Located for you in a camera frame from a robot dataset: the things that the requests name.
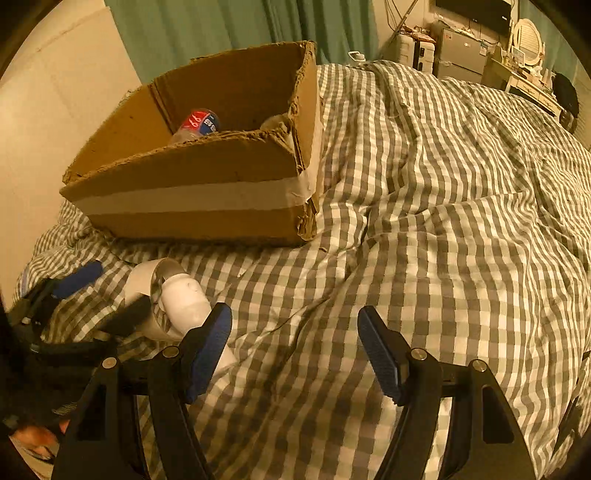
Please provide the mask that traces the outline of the white tape roll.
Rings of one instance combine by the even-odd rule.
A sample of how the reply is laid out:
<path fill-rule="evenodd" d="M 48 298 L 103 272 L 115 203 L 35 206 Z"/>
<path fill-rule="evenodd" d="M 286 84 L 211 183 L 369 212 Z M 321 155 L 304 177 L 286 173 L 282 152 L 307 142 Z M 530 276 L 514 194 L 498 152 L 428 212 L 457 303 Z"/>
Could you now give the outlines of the white tape roll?
<path fill-rule="evenodd" d="M 184 273 L 182 266 L 173 259 L 161 258 L 143 262 L 135 266 L 130 272 L 124 286 L 125 303 L 131 304 L 138 298 L 148 300 L 148 315 L 139 322 L 136 330 L 143 336 L 154 341 L 180 341 L 182 335 L 173 327 L 162 327 L 153 314 L 151 300 L 152 282 L 156 279 L 168 278 Z"/>

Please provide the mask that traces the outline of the white plastic bottle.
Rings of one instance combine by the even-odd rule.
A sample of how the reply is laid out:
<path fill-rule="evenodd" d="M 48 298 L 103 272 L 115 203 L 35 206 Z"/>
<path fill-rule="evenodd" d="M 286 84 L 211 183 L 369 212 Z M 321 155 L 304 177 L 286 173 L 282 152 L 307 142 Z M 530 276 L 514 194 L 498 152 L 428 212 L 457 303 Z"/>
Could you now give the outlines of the white plastic bottle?
<path fill-rule="evenodd" d="M 187 273 L 175 274 L 163 282 L 159 306 L 170 323 L 167 334 L 175 340 L 201 327 L 212 309 L 197 280 Z"/>

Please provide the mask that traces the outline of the brown cardboard box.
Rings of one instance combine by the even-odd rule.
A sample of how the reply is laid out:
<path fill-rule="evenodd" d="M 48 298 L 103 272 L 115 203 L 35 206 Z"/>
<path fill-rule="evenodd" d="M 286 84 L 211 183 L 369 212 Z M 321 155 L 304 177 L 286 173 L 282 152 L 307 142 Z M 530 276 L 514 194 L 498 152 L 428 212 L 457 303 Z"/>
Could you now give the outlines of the brown cardboard box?
<path fill-rule="evenodd" d="M 320 205 L 317 48 L 280 42 L 200 57 L 140 86 L 87 140 L 62 196 L 97 228 L 137 241 L 300 246 Z M 169 144 L 193 109 L 219 131 Z M 259 129 L 287 113 L 290 134 Z"/>

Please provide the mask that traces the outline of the white padded headboard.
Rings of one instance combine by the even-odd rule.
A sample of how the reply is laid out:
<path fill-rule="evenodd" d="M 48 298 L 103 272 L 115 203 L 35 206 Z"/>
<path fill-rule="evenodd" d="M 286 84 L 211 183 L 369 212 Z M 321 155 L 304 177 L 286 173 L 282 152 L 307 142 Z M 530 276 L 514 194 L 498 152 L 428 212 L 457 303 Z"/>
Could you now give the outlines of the white padded headboard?
<path fill-rule="evenodd" d="M 55 224 L 62 176 L 140 80 L 109 7 L 64 1 L 1 78 L 1 293 L 11 302 L 36 240 Z"/>

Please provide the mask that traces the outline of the grey checkered bed sheet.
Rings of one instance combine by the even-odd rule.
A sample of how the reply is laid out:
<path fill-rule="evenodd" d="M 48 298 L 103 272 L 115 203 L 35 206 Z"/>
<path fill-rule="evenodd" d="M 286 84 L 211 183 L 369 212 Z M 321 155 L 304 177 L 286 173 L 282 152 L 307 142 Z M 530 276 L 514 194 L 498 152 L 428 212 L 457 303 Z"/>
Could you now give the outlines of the grey checkered bed sheet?
<path fill-rule="evenodd" d="M 26 293 L 90 260 L 51 342 L 86 338 L 131 269 L 170 257 L 231 307 L 236 362 L 191 408 L 219 479 L 370 479 L 399 412 L 359 341 L 374 306 L 415 347 L 493 370 L 535 473 L 590 428 L 590 154 L 525 100 L 375 62 L 318 70 L 325 145 L 315 239 L 297 249 L 117 241 L 71 204 Z"/>

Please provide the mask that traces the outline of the crumpled plastic wrapper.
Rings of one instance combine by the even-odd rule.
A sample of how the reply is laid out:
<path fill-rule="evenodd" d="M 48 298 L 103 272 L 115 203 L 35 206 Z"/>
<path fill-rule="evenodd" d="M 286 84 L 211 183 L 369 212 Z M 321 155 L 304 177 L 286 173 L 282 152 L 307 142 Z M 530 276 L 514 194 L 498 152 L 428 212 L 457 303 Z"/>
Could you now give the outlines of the crumpled plastic wrapper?
<path fill-rule="evenodd" d="M 287 113 L 270 116 L 263 121 L 259 129 L 266 132 L 276 131 L 283 135 L 290 134 L 290 117 Z"/>

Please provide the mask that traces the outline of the large green curtain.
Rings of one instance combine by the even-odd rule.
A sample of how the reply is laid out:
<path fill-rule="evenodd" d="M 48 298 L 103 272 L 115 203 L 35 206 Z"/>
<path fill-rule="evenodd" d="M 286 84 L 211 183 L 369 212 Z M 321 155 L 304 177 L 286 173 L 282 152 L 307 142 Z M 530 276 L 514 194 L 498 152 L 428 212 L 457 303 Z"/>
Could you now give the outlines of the large green curtain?
<path fill-rule="evenodd" d="M 281 41 L 311 40 L 321 63 L 379 53 L 371 1 L 107 1 L 143 83 L 193 58 Z"/>

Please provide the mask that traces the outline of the clear water jug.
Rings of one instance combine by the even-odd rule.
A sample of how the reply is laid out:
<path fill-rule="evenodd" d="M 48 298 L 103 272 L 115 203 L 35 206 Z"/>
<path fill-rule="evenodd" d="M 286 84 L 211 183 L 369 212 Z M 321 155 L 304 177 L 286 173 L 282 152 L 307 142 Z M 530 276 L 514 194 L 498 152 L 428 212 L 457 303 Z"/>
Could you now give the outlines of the clear water jug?
<path fill-rule="evenodd" d="M 356 50 L 349 51 L 348 56 L 349 56 L 349 63 L 351 63 L 353 65 L 363 65 L 363 63 L 365 63 L 367 61 L 365 54 L 363 54 L 360 51 L 356 51 Z"/>

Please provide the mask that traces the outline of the white dressing table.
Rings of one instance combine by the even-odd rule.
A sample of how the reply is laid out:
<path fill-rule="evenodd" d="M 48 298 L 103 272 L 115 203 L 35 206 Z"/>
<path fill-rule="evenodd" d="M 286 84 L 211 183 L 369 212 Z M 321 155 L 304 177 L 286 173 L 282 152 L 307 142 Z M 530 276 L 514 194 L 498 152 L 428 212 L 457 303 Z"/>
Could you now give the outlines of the white dressing table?
<path fill-rule="evenodd" d="M 562 113 L 562 107 L 551 94 L 546 93 L 492 57 L 487 58 L 481 83 L 523 97 L 537 105 L 555 120 L 559 120 Z"/>

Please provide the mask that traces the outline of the white suitcase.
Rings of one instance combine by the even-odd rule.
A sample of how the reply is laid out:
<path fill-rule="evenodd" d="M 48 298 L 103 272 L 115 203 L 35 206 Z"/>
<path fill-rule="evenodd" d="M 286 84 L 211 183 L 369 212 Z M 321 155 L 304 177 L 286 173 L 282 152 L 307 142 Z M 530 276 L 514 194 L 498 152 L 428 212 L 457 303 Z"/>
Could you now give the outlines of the white suitcase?
<path fill-rule="evenodd" d="M 398 34 L 394 37 L 394 60 L 423 73 L 432 74 L 436 41 L 424 34 Z"/>

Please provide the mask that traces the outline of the silver mini fridge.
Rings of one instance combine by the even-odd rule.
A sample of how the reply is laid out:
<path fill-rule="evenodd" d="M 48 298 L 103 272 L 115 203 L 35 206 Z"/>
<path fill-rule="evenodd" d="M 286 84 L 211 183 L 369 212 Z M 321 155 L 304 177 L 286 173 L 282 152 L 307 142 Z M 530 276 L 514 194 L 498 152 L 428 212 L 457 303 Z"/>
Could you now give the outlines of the silver mini fridge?
<path fill-rule="evenodd" d="M 460 33 L 443 22 L 432 25 L 436 39 L 434 72 L 440 78 L 480 83 L 486 65 L 487 50 L 479 40 Z"/>

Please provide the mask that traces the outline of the white oval vanity mirror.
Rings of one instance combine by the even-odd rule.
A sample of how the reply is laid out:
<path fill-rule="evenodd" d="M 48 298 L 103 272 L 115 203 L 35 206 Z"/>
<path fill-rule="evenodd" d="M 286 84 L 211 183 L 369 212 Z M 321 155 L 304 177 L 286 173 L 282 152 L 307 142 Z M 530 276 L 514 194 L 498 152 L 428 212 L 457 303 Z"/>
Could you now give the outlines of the white oval vanity mirror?
<path fill-rule="evenodd" d="M 544 42 L 532 20 L 521 18 L 517 21 L 512 28 L 510 44 L 523 53 L 525 65 L 533 67 L 542 61 Z"/>

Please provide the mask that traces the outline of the black wall television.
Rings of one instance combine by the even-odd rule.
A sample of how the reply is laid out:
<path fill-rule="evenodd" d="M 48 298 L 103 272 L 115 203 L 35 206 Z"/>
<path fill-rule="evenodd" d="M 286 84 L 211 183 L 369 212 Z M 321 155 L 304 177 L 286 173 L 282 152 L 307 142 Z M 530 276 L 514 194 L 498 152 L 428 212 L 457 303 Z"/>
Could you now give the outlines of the black wall television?
<path fill-rule="evenodd" d="M 510 32 L 512 6 L 504 0 L 436 0 L 435 6 L 478 23 L 501 36 L 507 36 Z"/>

